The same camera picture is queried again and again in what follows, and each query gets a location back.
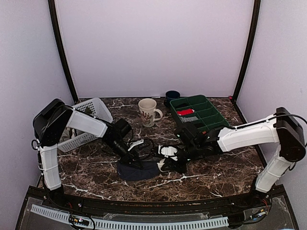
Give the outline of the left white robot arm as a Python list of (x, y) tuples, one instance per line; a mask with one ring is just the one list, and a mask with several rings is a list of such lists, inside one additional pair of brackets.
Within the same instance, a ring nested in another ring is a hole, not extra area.
[(139, 155), (128, 147), (124, 137), (131, 131), (125, 119), (116, 123), (89, 115), (55, 99), (48, 104), (33, 120), (35, 139), (31, 145), (39, 153), (40, 171), (44, 177), (44, 186), (50, 191), (61, 187), (58, 167), (58, 143), (64, 129), (73, 128), (101, 138), (115, 154), (120, 163), (142, 169)]

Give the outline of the navy underwear white waistband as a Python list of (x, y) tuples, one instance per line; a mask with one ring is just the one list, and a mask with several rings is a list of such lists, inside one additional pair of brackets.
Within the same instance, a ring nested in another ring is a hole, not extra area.
[(118, 162), (117, 174), (124, 181), (141, 181), (152, 179), (162, 173), (155, 161), (143, 161), (142, 164), (143, 169), (137, 169)]

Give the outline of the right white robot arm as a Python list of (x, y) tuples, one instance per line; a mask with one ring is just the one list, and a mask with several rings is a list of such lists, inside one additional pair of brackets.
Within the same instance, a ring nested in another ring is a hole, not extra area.
[(214, 128), (206, 133), (199, 131), (191, 122), (186, 122), (175, 130), (184, 147), (177, 150), (174, 157), (160, 160), (158, 169), (161, 172), (185, 173), (190, 160), (242, 147), (277, 143), (275, 154), (254, 180), (253, 191), (245, 196), (245, 204), (255, 208), (263, 201), (263, 193), (269, 192), (290, 166), (306, 155), (304, 131), (297, 118), (297, 115), (279, 107), (265, 119), (240, 126)]

